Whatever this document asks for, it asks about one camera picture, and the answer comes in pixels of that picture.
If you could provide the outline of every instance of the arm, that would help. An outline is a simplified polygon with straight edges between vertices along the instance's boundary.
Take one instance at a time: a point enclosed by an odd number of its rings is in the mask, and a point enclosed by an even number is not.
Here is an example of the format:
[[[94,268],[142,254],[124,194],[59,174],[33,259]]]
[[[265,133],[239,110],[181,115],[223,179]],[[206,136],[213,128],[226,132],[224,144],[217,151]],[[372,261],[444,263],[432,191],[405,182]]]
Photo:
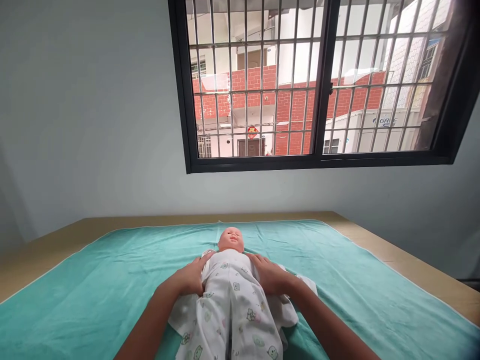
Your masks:
[[[269,295],[287,294],[300,309],[330,359],[378,360],[379,357],[299,278],[261,255],[247,254]]]
[[[189,294],[202,296],[204,288],[200,275],[204,265],[213,254],[210,252],[201,259],[196,258],[192,263],[177,270],[156,288],[114,360],[155,358],[177,298],[180,295]]]

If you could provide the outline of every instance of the door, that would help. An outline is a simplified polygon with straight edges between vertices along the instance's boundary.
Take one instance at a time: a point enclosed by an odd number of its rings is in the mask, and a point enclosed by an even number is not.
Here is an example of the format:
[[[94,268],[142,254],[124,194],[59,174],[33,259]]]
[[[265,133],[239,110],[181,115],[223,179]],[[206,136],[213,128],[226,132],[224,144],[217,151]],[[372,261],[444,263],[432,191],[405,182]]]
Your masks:
[[[238,140],[238,156],[245,156],[245,140]],[[248,156],[265,156],[265,139],[248,139]]]
[[[261,55],[260,50],[249,51],[247,53],[246,60],[248,61],[247,65],[249,69],[260,67],[260,63],[261,63],[260,55]],[[263,66],[267,66],[267,49],[263,50]],[[237,69],[238,70],[245,69],[245,53],[240,53],[237,55]]]

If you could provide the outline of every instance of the tabletop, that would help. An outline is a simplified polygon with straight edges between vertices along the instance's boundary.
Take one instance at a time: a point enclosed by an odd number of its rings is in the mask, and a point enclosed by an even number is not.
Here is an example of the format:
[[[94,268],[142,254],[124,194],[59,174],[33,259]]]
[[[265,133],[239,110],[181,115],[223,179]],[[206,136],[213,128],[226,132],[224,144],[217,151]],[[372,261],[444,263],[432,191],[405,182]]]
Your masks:
[[[110,231],[143,226],[317,219],[480,326],[480,293],[331,211],[85,218],[27,243],[0,261],[0,303]]]

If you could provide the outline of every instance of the teal towel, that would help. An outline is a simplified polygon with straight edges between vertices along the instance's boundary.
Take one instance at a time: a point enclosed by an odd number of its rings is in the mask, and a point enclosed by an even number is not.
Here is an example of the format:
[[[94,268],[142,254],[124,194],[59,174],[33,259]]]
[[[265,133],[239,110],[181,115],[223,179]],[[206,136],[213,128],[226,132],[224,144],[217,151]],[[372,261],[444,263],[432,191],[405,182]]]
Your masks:
[[[315,281],[319,297],[382,359],[469,359],[480,329],[370,252],[316,220],[215,223],[113,231],[0,305],[0,359],[112,359],[158,284],[221,232]],[[327,359],[301,314],[285,359]],[[180,336],[166,329],[158,359]]]

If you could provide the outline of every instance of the doll face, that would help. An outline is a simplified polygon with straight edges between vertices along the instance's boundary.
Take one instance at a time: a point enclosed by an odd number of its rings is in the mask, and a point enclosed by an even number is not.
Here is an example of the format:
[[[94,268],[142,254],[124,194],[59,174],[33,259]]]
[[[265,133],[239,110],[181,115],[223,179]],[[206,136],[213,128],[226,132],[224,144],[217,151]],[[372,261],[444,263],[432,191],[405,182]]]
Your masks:
[[[227,227],[220,236],[218,250],[234,249],[239,253],[244,252],[244,237],[236,227]]]

